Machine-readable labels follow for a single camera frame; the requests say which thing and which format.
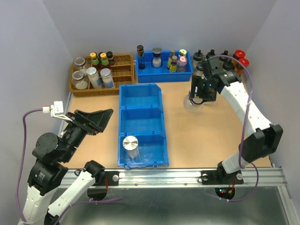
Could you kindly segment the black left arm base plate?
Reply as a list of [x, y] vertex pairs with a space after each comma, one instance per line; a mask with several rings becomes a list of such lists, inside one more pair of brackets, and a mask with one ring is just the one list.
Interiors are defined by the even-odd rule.
[[96, 177], [96, 182], [93, 186], [106, 187], [106, 186], [118, 186], [120, 179], [120, 172], [117, 170], [107, 171], [105, 170]]

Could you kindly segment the round open-top glass jar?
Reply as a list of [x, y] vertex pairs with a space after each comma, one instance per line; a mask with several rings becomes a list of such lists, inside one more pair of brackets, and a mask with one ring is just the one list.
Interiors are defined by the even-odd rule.
[[191, 113], [198, 113], [203, 109], [203, 99], [195, 96], [193, 99], [189, 99], [189, 93], [186, 95], [183, 101], [184, 108]]

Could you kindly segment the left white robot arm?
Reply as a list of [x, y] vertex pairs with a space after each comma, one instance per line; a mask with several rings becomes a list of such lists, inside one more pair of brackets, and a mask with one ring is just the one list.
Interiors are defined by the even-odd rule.
[[32, 152], [37, 159], [28, 178], [27, 200], [21, 212], [21, 225], [57, 225], [79, 197], [93, 184], [104, 181], [105, 167], [94, 160], [87, 162], [76, 180], [56, 201], [51, 199], [68, 172], [63, 166], [70, 161], [87, 135], [102, 133], [113, 109], [96, 112], [64, 113], [52, 105], [43, 107], [44, 113], [66, 120], [68, 125], [59, 137], [54, 133], [42, 134]]

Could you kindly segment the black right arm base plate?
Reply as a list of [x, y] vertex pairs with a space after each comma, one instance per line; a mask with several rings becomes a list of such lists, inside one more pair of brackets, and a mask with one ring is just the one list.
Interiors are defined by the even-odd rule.
[[201, 171], [202, 184], [204, 185], [241, 185], [244, 183], [241, 171], [227, 174], [223, 169]]

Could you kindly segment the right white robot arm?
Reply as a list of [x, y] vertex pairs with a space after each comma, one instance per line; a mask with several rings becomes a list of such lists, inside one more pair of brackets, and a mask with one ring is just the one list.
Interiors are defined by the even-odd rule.
[[200, 98], [196, 105], [216, 100], [220, 94], [232, 107], [243, 124], [238, 151], [218, 163], [215, 170], [201, 173], [204, 185], [243, 184], [241, 170], [250, 163], [273, 154], [283, 134], [280, 125], [272, 124], [252, 101], [235, 70], [224, 71], [219, 60], [212, 57], [196, 66], [202, 74], [192, 75], [189, 101]]

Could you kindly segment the tall silver-lid glass jar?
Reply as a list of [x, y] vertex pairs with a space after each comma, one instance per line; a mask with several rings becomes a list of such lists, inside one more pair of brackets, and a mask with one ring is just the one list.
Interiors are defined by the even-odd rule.
[[139, 142], [136, 136], [126, 136], [122, 142], [123, 148], [126, 150], [127, 156], [132, 161], [139, 161]]

